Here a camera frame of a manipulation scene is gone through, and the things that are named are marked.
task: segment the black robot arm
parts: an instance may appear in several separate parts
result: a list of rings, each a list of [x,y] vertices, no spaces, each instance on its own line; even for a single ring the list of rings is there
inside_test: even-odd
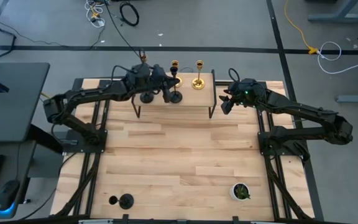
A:
[[[169,89],[179,82],[179,79],[169,77],[159,65],[149,67],[142,63],[127,71],[124,78],[113,81],[106,86],[88,90],[69,90],[64,94],[55,95],[44,101],[44,110],[48,122],[64,124],[79,132],[88,144],[99,143],[99,132],[89,123],[84,123],[71,112],[80,104],[103,100],[127,101],[137,93],[163,91],[165,102],[170,101]]]
[[[343,145],[352,141],[352,125],[337,112],[314,108],[290,101],[286,96],[264,88],[254,79],[246,78],[232,82],[224,91],[228,96],[220,96],[223,100],[221,108],[224,114],[229,114],[234,105],[252,106],[261,111],[275,114],[290,114],[299,118],[319,123],[318,128],[286,129],[273,126],[267,145],[280,146],[288,140],[324,139],[331,144]]]

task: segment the floor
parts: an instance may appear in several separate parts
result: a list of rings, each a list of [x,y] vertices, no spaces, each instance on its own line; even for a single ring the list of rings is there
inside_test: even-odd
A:
[[[6,2],[0,22],[14,27],[33,40],[90,46],[98,38],[99,30],[85,18],[83,1],[66,0],[62,6],[59,0],[0,0],[0,5]],[[320,48],[324,42],[334,41],[344,50],[358,50],[358,23],[330,24],[307,20],[308,14],[332,12],[342,2],[338,0],[337,4],[326,4],[290,1],[288,15],[303,29],[308,43],[313,47]],[[275,50],[277,44],[266,1],[138,0],[132,3],[140,14],[139,25],[120,26],[119,20],[116,23],[131,45],[161,47],[161,51],[154,48],[147,52],[149,63],[169,67],[171,60],[179,60],[181,67],[195,68],[195,61],[203,60],[204,69],[215,69],[217,79],[220,80],[228,79],[227,70],[232,67],[239,71],[241,78],[285,81],[282,63]],[[300,34],[285,19],[285,0],[272,0],[272,4],[283,48],[304,50]],[[119,13],[118,3],[113,3],[110,8],[112,13]],[[358,5],[352,12],[358,12]],[[18,37],[18,46],[34,47],[30,50],[19,47],[23,50],[13,51],[0,58],[0,62],[50,63],[50,72],[44,86],[44,92],[49,95],[70,89],[75,78],[105,77],[111,73],[115,64],[129,67],[137,63],[138,59],[133,52],[116,48],[126,44],[112,26],[107,12],[102,17],[106,20],[106,28],[97,44],[99,50],[41,48],[38,46],[45,44]],[[9,43],[9,37],[1,34],[0,46]],[[180,48],[167,51],[165,47],[199,48],[194,51]],[[241,50],[237,48],[268,50],[250,53],[239,52]],[[286,54],[286,58],[296,99],[308,105],[336,110],[354,126],[354,141],[346,146],[333,146],[321,141],[309,141],[308,146],[324,219],[358,223],[358,104],[338,104],[334,100],[340,94],[358,94],[358,68],[339,75],[328,75],[320,70],[315,55]],[[357,63],[358,55],[344,55],[337,62],[323,61],[322,66],[329,71],[338,71]],[[33,123],[44,130],[50,129],[41,104]],[[304,122],[304,125],[313,126],[308,122]],[[15,218],[23,217],[42,204],[56,182],[56,177],[33,180],[27,194],[27,198],[33,199],[33,202],[21,205]],[[51,204],[52,201],[49,201],[33,217],[46,217]]]

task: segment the black desk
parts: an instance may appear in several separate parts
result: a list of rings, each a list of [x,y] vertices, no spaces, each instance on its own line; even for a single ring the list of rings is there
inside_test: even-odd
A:
[[[14,206],[7,212],[0,212],[0,218],[12,218],[16,214],[18,204],[24,200],[29,184],[27,174],[36,145],[37,143],[34,140],[17,143],[0,143],[0,155],[3,156],[2,161],[0,161],[0,190],[7,181],[15,179],[17,170],[17,180],[20,181],[20,188],[16,195]]]
[[[23,202],[29,184],[29,167],[36,145],[62,153],[62,146],[51,135],[31,124],[37,102],[49,70],[48,63],[0,63],[0,83],[7,93],[0,93],[0,189],[16,177],[19,152],[20,188],[12,209],[0,213],[0,218],[12,218]]]

